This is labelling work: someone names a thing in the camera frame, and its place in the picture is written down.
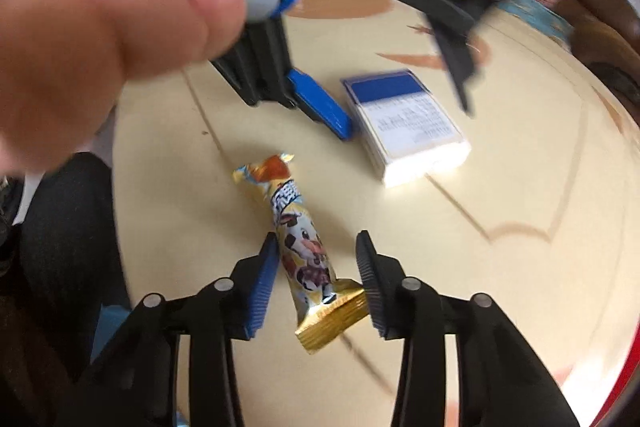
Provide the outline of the person's left hand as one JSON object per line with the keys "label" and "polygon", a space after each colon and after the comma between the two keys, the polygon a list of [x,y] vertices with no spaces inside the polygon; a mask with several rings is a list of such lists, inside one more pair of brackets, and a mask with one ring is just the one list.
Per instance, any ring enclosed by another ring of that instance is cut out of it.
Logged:
{"label": "person's left hand", "polygon": [[245,0],[1,0],[1,170],[63,164],[122,88],[224,54]]}

